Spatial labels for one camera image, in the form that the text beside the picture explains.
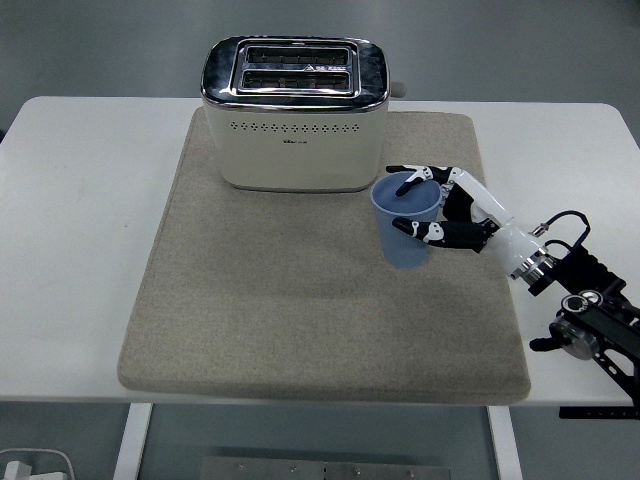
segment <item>metal plate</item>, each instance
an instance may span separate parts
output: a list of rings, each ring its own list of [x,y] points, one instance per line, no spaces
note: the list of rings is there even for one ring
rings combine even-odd
[[[423,465],[205,457],[200,480],[450,480],[449,469]]]

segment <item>white robotic hand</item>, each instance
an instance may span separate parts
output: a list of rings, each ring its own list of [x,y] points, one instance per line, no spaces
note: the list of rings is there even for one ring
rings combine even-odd
[[[413,172],[397,196],[427,180],[437,182],[442,191],[442,214],[447,221],[394,219],[393,225],[404,233],[437,247],[487,252],[507,275],[522,277],[529,285],[553,267],[554,260],[537,235],[520,230],[513,215],[469,172],[457,167],[421,165],[392,165],[387,172]]]

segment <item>blue plastic cup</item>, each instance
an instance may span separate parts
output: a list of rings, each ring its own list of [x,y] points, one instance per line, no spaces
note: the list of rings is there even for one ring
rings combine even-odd
[[[411,187],[402,197],[396,190],[412,172],[392,173],[379,179],[371,188],[378,233],[384,257],[398,268],[415,268],[427,259],[428,245],[395,228],[391,222],[405,217],[418,222],[435,222],[442,200],[440,185],[427,180]]]

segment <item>toaster vent hole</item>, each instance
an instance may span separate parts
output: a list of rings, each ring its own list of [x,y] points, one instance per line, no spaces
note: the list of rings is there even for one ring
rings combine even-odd
[[[360,130],[360,126],[355,123],[353,125],[298,125],[298,124],[293,124],[293,125],[288,125],[288,124],[282,124],[282,125],[278,125],[275,123],[271,123],[271,124],[267,124],[267,123],[246,123],[246,122],[242,122],[242,123],[237,123],[237,122],[231,122],[229,124],[229,126],[231,127],[231,129],[233,130],[251,130],[254,132],[257,131],[263,131],[263,132],[284,132],[284,133],[318,133],[318,132],[322,132],[322,133],[349,133],[349,132],[357,132],[358,130]]]

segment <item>cup rim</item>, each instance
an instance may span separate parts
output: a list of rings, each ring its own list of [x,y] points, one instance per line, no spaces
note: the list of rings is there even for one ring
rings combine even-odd
[[[434,202],[433,205],[431,205],[428,208],[425,208],[423,210],[418,210],[418,211],[415,211],[415,212],[399,213],[399,212],[394,212],[394,211],[391,211],[391,210],[387,210],[386,208],[380,206],[380,204],[378,202],[376,202],[375,198],[373,198],[373,192],[376,189],[376,187],[378,186],[378,184],[380,184],[382,181],[384,181],[387,178],[393,177],[394,175],[404,175],[404,176],[406,176],[408,178],[411,175],[411,172],[389,173],[389,174],[385,175],[384,177],[380,177],[378,180],[376,180],[375,183],[373,184],[373,186],[371,187],[371,191],[369,192],[369,197],[371,198],[371,203],[373,203],[375,208],[377,208],[381,212],[387,213],[389,215],[393,215],[395,217],[407,217],[407,216],[422,215],[422,214],[430,212],[434,208],[438,208],[440,206],[440,203],[442,202],[442,190],[440,189],[440,185],[438,185],[438,182],[436,182],[435,180],[427,180],[427,182],[433,182],[436,185],[438,185],[438,199]]]

